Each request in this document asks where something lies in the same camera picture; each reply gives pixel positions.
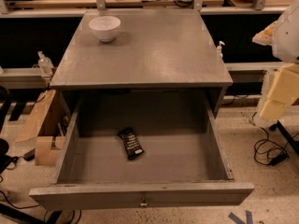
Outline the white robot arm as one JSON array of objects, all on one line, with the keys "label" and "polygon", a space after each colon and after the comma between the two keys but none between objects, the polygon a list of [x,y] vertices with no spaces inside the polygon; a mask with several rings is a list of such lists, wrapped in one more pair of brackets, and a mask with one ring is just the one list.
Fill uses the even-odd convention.
[{"label": "white robot arm", "polygon": [[299,0],[291,5],[252,41],[270,46],[283,65],[274,73],[270,87],[265,87],[258,105],[262,121],[280,119],[299,98]]}]

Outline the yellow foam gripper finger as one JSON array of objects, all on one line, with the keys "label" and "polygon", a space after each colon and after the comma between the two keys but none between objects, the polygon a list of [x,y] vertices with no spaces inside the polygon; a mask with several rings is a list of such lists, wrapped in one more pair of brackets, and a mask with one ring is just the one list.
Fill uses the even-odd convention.
[{"label": "yellow foam gripper finger", "polygon": [[269,92],[260,111],[265,120],[278,120],[299,99],[299,65],[285,63],[274,74]]}]

